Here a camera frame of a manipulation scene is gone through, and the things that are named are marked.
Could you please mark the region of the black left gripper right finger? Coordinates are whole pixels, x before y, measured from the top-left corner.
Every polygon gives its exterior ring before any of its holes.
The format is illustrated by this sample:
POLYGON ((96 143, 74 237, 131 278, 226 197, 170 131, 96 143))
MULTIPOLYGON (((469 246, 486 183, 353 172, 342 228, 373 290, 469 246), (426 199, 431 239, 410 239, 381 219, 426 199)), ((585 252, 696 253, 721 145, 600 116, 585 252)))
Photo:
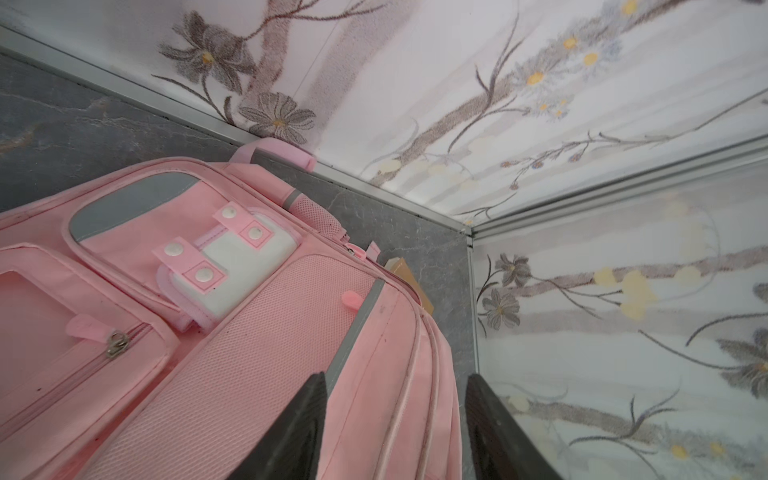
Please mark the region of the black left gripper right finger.
POLYGON ((468 377, 465 410, 477 479, 561 479, 480 374, 468 377))

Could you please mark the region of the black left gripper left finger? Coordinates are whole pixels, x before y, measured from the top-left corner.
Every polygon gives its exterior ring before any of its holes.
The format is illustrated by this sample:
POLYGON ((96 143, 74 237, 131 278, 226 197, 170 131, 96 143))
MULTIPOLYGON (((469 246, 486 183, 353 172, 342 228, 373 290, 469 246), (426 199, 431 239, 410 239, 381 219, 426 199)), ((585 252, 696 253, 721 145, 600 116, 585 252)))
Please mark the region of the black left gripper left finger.
POLYGON ((228 480, 314 480, 327 402, 325 374, 310 375, 228 480))

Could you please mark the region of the pink student backpack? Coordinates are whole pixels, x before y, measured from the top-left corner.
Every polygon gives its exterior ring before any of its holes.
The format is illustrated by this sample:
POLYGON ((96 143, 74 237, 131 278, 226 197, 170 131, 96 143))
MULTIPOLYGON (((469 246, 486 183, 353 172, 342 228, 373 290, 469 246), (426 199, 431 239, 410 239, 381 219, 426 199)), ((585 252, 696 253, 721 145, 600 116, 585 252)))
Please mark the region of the pink student backpack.
POLYGON ((5 479, 458 479, 451 349, 419 295, 255 163, 137 164, 1 216, 5 479))

